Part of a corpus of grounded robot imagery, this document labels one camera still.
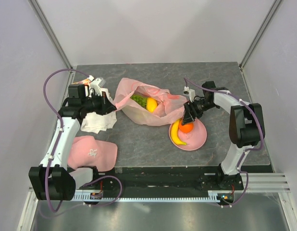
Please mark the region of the yellow fake banana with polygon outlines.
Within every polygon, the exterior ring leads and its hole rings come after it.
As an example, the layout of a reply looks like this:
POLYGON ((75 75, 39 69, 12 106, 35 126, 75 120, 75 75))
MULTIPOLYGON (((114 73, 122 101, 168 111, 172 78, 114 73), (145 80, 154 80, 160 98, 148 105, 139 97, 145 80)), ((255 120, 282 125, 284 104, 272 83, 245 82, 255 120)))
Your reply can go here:
POLYGON ((180 138, 178 136, 180 121, 181 121, 181 119, 178 119, 172 124, 172 128, 170 129, 170 137, 175 145, 187 145, 187 143, 180 140, 180 138))

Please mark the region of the pink plastic bag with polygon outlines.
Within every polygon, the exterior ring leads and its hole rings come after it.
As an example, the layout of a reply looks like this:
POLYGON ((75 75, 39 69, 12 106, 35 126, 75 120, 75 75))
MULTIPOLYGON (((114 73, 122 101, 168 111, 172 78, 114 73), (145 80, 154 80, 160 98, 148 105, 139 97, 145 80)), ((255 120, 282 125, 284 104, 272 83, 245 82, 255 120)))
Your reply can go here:
POLYGON ((184 115, 186 97, 173 95, 168 89, 160 89, 138 80, 122 78, 118 84, 113 100, 117 110, 121 110, 134 123, 148 126, 163 126, 174 123, 184 115), (139 105, 131 97, 140 95, 151 97, 158 103, 157 108, 151 113, 139 105))

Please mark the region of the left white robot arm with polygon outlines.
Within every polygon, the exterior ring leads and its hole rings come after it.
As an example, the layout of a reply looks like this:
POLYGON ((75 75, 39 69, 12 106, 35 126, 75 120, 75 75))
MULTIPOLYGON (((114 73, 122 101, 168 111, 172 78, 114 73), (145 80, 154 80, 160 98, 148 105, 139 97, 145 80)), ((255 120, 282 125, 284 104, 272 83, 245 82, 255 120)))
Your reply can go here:
POLYGON ((70 201, 80 187, 96 189, 99 186, 100 177, 94 174, 96 167, 81 165, 78 170, 68 172, 68 156, 88 113, 104 116, 114 111, 116 107, 108 89, 96 83, 69 85, 68 97, 56 112, 57 126, 49 149, 40 164, 31 167, 28 173, 38 200, 70 201))

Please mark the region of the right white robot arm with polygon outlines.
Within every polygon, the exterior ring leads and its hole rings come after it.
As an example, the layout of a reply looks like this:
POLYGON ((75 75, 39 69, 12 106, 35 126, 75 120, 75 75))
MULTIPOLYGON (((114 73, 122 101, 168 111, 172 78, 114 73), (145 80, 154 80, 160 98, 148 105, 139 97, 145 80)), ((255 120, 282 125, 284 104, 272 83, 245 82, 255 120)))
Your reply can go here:
POLYGON ((229 138, 231 145, 225 159, 214 173, 199 176, 202 190, 243 190, 241 166, 250 151, 259 151, 263 147, 265 127, 262 106, 249 103, 233 95, 225 87, 217 87, 214 81, 202 84, 203 96, 198 97, 189 86, 184 94, 189 101, 184 104, 183 124, 194 122, 203 113, 212 108, 222 108, 229 115, 229 138))

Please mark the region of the fake orange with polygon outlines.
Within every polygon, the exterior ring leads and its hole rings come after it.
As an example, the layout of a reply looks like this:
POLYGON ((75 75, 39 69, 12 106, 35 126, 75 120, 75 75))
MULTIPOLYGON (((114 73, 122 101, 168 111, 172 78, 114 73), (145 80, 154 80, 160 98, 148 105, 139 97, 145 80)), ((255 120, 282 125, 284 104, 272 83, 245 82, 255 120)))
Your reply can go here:
POLYGON ((182 121, 180 121, 179 123, 179 130, 183 133, 190 133, 194 128, 194 124, 193 123, 188 123, 183 125, 182 121))

